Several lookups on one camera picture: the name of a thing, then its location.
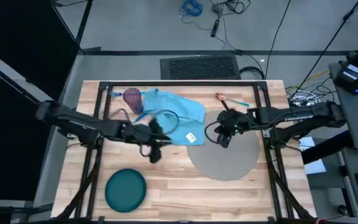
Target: blue towel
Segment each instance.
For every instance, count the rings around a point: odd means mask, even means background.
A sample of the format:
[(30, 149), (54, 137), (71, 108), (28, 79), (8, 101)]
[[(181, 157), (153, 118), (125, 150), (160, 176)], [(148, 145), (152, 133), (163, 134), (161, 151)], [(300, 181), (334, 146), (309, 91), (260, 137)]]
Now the blue towel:
[(205, 143), (204, 117), (205, 108), (201, 103), (182, 98), (173, 93), (152, 89), (144, 94), (144, 112), (156, 114), (156, 119), (165, 133), (177, 124), (177, 118), (169, 112), (158, 113), (160, 110), (171, 110), (179, 116), (179, 125), (174, 132), (167, 134), (172, 143), (181, 146), (199, 146)]

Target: wooden tabletop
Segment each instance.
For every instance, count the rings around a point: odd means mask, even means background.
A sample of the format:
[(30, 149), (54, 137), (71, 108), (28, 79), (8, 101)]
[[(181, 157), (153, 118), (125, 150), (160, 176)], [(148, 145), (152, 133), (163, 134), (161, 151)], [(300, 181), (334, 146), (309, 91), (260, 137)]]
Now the wooden tabletop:
[[(287, 108), (288, 102), (283, 82), (281, 80), (266, 82), (272, 106)], [(99, 81), (83, 83), (77, 111), (93, 114), (98, 85)], [(155, 86), (132, 87), (138, 88), (140, 91), (155, 88)], [(115, 86), (113, 91), (123, 92), (126, 88), (129, 86)], [(214, 98), (217, 91), (233, 100), (245, 101), (250, 103), (250, 107), (255, 107), (254, 92), (252, 87), (248, 86), (158, 86), (157, 88), (160, 91), (170, 91), (190, 100), (198, 101), (205, 106), (206, 111), (223, 109), (222, 104)], [(103, 97), (101, 105), (104, 105), (105, 99), (106, 97)], [(243, 106), (230, 101), (227, 104), (238, 111), (246, 112)], [(112, 112), (118, 108), (131, 111), (122, 97), (112, 99), (109, 111)], [(136, 115), (130, 114), (131, 120), (136, 117)], [(113, 118), (124, 117), (117, 114)], [(256, 131), (256, 133), (260, 138), (260, 155), (257, 164), (245, 177), (232, 181), (218, 181), (203, 176), (188, 157), (186, 146), (164, 147), (162, 159), (156, 164), (151, 164), (148, 158), (139, 154), (138, 146), (105, 141), (93, 220), (97, 220), (99, 216), (104, 216), (106, 220), (121, 221), (265, 221), (268, 216), (274, 217), (262, 137), (260, 131)], [(288, 145), (297, 147), (297, 142), (290, 141)], [(62, 212), (78, 191), (85, 152), (86, 149), (78, 145), (67, 149), (52, 217)], [(282, 156), (291, 192), (302, 206), (315, 216), (313, 200), (300, 153), (294, 149), (284, 148)], [(130, 213), (118, 213), (111, 210), (104, 199), (106, 182), (113, 173), (123, 168), (138, 170), (147, 181), (145, 201), (137, 210)], [(89, 189), (84, 198), (82, 216), (85, 216)], [(280, 190), (279, 196), (285, 216), (283, 195)]]

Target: round gray mat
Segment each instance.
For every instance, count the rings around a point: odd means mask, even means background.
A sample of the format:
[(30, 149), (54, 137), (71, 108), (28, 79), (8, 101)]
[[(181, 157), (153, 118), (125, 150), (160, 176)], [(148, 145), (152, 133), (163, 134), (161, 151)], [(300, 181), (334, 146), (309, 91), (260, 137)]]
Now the round gray mat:
[[(204, 126), (216, 121), (219, 113), (206, 113)], [(214, 124), (207, 130), (208, 136), (215, 141), (218, 134), (214, 129), (218, 126)], [(215, 180), (238, 180), (255, 167), (259, 148), (255, 131), (248, 131), (233, 136), (227, 149), (205, 138), (204, 146), (187, 146), (187, 153), (195, 167), (205, 176)]]

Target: plastic cup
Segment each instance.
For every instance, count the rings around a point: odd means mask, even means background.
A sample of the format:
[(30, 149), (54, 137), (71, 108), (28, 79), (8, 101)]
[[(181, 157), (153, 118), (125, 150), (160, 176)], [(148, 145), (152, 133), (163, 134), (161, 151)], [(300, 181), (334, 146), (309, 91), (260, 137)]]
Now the plastic cup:
[(143, 103), (142, 103), (142, 94), (136, 88), (129, 88), (125, 90), (124, 94), (122, 95), (124, 101), (128, 104), (129, 108), (135, 114), (143, 113)]

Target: gray floor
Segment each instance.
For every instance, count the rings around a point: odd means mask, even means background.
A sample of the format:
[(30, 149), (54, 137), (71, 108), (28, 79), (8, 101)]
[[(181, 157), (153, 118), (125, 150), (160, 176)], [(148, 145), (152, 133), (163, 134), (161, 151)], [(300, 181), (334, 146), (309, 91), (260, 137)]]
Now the gray floor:
[[(71, 3), (76, 0), (61, 0)], [(201, 27), (209, 28), (216, 16), (210, 11), (209, 0), (200, 0), (204, 12), (196, 21)], [(277, 26), (288, 0), (253, 0), (248, 10), (241, 15), (225, 17), (227, 38), (237, 49), (270, 50)], [(274, 50), (323, 50), (343, 15), (350, 10), (356, 0), (296, 0), (292, 1), (277, 36)], [(229, 50), (218, 39), (211, 38), (209, 31), (199, 30), (193, 24), (184, 24), (179, 17), (182, 0), (94, 0), (86, 25), (82, 48), (101, 46), (102, 50)], [(58, 8), (58, 12), (75, 36), (81, 22), (86, 3)], [(221, 24), (218, 36), (224, 39)], [(330, 50), (358, 50), (358, 12), (340, 31), (329, 48)], [(172, 56), (78, 56), (67, 82), (62, 101), (75, 107), (83, 80), (159, 80), (161, 58)], [(265, 70), (267, 56), (254, 55)], [(297, 85), (307, 75), (318, 56), (272, 56), (269, 63), (268, 79), (283, 80), (285, 86)], [(325, 56), (313, 73), (323, 71), (341, 56)], [(255, 66), (248, 56), (237, 57), (240, 67)], [(309, 84), (324, 80), (327, 75)], [(243, 79), (255, 79), (253, 74), (243, 74)], [(326, 85), (333, 88), (329, 81)], [(321, 128), (311, 135), (316, 138), (330, 138), (342, 129)], [(35, 205), (52, 203), (64, 160), (66, 140), (54, 134)], [(313, 189), (313, 199), (319, 217), (330, 218), (338, 215), (335, 210), (327, 209), (341, 203), (332, 190)], [(40, 220), (49, 214), (31, 218)]]

